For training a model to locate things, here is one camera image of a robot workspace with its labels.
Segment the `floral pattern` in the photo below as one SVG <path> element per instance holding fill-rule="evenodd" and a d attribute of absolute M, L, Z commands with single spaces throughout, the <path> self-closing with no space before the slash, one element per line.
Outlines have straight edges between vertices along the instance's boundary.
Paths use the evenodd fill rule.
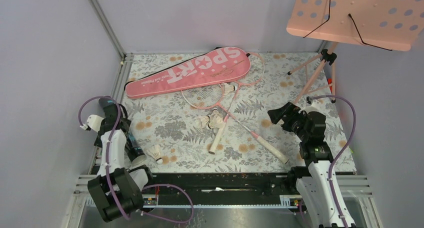
<path fill-rule="evenodd" d="M 137 80 L 148 74 L 178 64 L 199 54 L 141 54 L 135 55 L 128 80 Z M 153 158 L 146 159 L 146 165 L 155 173 L 221 173 L 221 172 L 287 172 L 292 166 L 305 162 L 299 155 L 299 139 L 271 123 L 267 111 L 280 108 L 293 101 L 306 84 L 305 69 L 288 76 L 287 72 L 307 61 L 316 53 L 264 53 L 265 73 L 261 82 L 242 86 L 230 112 L 255 133 L 262 136 L 275 148 L 289 157 L 282 164 L 274 155 L 259 144 L 251 134 L 232 118 L 228 119 L 224 135 L 215 155 L 208 153 L 214 139 L 211 129 L 196 127 L 196 118 L 212 111 L 191 107 L 180 92 L 153 95 L 140 99 L 124 96 L 122 104 L 132 120 L 131 131 L 138 144 L 148 148 L 160 144 L 166 162 L 157 164 Z M 250 56 L 252 66 L 260 66 Z M 319 61 L 308 65 L 309 77 Z M 326 85 L 326 76 L 321 72 L 311 90 Z M 330 94 L 325 88 L 312 95 Z M 229 108 L 232 95 L 226 96 L 222 106 Z M 306 96 L 297 104 L 306 105 Z M 326 119 L 326 142 L 333 156 L 346 143 L 342 124 L 330 99 L 318 102 Z M 335 165 L 336 171 L 355 171 L 351 152 L 345 151 Z"/>

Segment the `pink racket bag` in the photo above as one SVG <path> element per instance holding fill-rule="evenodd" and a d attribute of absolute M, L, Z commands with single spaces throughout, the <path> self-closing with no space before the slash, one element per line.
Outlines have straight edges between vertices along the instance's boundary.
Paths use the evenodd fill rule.
<path fill-rule="evenodd" d="M 130 99 L 236 81 L 250 69 L 249 54 L 237 47 L 223 47 L 186 60 L 139 80 L 128 82 Z"/>

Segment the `shuttlecock feather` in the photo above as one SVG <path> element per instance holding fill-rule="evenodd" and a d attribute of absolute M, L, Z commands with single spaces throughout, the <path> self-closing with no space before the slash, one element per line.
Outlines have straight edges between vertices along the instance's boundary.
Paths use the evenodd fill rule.
<path fill-rule="evenodd" d="M 154 146 L 147 149 L 146 153 L 147 153 L 147 155 L 153 157 L 153 159 L 156 161 L 156 163 L 162 164 L 162 162 L 164 162 L 162 160 L 161 146 L 160 145 L 155 144 Z"/>
<path fill-rule="evenodd" d="M 235 85 L 230 85 L 228 83 L 224 83 L 224 96 L 230 94 L 231 92 L 236 90 L 236 86 Z"/>
<path fill-rule="evenodd" d="M 203 128 L 208 126 L 208 123 L 209 123 L 209 116 L 208 115 L 198 116 L 197 119 L 196 119 L 196 126 L 198 128 L 203 129 Z"/>
<path fill-rule="evenodd" d="M 217 109 L 212 110 L 212 114 L 209 118 L 209 128 L 216 129 L 216 128 L 222 128 L 224 127 L 224 118 L 223 116 L 218 112 Z"/>

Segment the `racket handle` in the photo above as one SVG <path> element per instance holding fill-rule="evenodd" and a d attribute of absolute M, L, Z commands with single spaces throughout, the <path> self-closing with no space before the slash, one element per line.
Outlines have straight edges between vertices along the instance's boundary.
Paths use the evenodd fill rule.
<path fill-rule="evenodd" d="M 217 147 L 221 141 L 221 137 L 223 136 L 224 129 L 227 123 L 224 123 L 222 128 L 219 128 L 218 132 L 215 135 L 215 139 L 212 142 L 212 145 L 209 148 L 209 153 L 212 155 L 215 155 L 215 151 L 217 150 Z"/>
<path fill-rule="evenodd" d="M 277 150 L 272 144 L 268 143 L 264 138 L 261 136 L 258 136 L 256 140 L 265 148 L 268 149 L 274 156 L 276 156 L 280 161 L 282 161 L 284 164 L 289 161 L 289 158 L 285 156 L 283 153 L 281 153 L 279 150 Z"/>

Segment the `white wall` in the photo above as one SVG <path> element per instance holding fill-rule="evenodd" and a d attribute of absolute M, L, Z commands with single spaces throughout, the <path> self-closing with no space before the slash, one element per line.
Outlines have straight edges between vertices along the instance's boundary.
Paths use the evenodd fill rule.
<path fill-rule="evenodd" d="M 424 224 L 424 36 L 408 52 L 340 44 L 336 93 L 357 114 L 353 158 L 366 174 L 384 228 Z M 351 110 L 336 102 L 345 132 Z"/>
<path fill-rule="evenodd" d="M 120 59 L 88 0 L 0 0 L 0 24 L 0 227 L 56 228 L 93 153 L 79 106 Z"/>
<path fill-rule="evenodd" d="M 295 0 L 98 1 L 126 52 L 300 52 L 321 43 L 287 33 Z"/>

